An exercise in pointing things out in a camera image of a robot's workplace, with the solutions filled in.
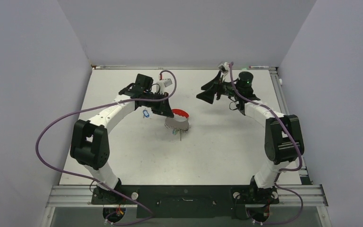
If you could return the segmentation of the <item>grey red keyring holder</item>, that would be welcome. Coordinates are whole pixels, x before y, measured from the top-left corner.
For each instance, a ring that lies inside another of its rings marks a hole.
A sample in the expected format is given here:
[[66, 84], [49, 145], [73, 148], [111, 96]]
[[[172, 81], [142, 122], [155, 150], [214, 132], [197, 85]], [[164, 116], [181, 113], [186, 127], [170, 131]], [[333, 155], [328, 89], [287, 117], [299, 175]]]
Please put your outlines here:
[[165, 127], [171, 128], [177, 132], [186, 132], [190, 128], [190, 115], [182, 109], [172, 109], [174, 114], [173, 118], [167, 117], [165, 119]]

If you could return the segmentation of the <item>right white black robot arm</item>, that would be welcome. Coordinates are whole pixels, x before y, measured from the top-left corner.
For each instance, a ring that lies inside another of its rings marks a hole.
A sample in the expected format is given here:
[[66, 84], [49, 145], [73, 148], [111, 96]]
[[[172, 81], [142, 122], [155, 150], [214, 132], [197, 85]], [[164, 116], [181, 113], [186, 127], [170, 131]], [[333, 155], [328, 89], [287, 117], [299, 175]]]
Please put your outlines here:
[[236, 104], [236, 110], [258, 122], [265, 129], [265, 164], [252, 177], [248, 191], [240, 192], [238, 200], [250, 203], [274, 202], [277, 199], [275, 184], [283, 172], [290, 172], [288, 165], [304, 153], [303, 137], [296, 115], [279, 113], [264, 104], [252, 87], [254, 75], [242, 71], [237, 79], [225, 81], [226, 72], [219, 71], [208, 83], [201, 87], [197, 99], [212, 104], [221, 96], [227, 96]]

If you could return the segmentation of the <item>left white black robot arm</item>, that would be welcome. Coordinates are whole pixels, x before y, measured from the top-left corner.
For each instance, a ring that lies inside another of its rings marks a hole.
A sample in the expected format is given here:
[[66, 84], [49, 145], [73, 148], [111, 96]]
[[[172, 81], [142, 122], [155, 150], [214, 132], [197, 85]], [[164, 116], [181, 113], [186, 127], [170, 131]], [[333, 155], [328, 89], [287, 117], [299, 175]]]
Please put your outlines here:
[[77, 120], [74, 124], [70, 156], [90, 172], [97, 182], [97, 196], [109, 203], [117, 203], [124, 198], [121, 180], [108, 163], [110, 132], [139, 107], [147, 107], [160, 116], [174, 117], [169, 98], [175, 91], [168, 93], [166, 88], [176, 86], [176, 78], [165, 79], [160, 76], [156, 91], [152, 90], [154, 84], [152, 77], [137, 74], [136, 80], [120, 90], [109, 106], [88, 120]]

